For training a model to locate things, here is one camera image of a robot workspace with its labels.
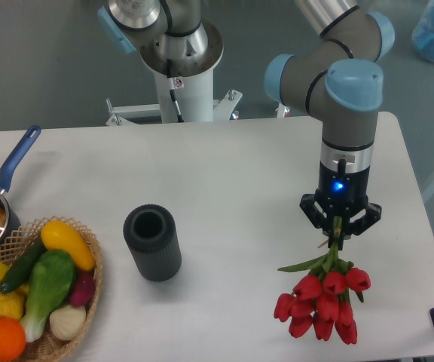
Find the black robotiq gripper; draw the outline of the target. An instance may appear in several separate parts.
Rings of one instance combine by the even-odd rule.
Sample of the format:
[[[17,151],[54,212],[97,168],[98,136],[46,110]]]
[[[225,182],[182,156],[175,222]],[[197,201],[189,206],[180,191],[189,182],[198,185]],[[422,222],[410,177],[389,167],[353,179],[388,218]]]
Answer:
[[[330,237],[334,215],[342,216],[341,246],[352,235],[360,235],[381,219],[382,207],[368,202],[367,185],[370,168],[339,175],[319,164],[318,187],[314,194],[301,197],[300,208],[316,229]]]

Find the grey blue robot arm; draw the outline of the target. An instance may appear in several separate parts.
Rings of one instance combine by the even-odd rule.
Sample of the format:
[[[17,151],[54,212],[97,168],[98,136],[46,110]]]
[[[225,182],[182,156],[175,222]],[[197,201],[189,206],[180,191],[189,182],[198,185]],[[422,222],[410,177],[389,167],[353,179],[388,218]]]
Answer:
[[[394,42],[390,20],[354,1],[301,1],[322,39],[306,57],[281,54],[264,74],[266,94],[322,122],[319,183],[303,195],[307,218],[342,248],[381,218],[366,194],[377,114],[383,97],[378,60]],[[153,72],[162,121],[214,121],[213,70],[223,53],[219,31],[199,1],[107,1],[98,18],[123,51],[138,51]]]

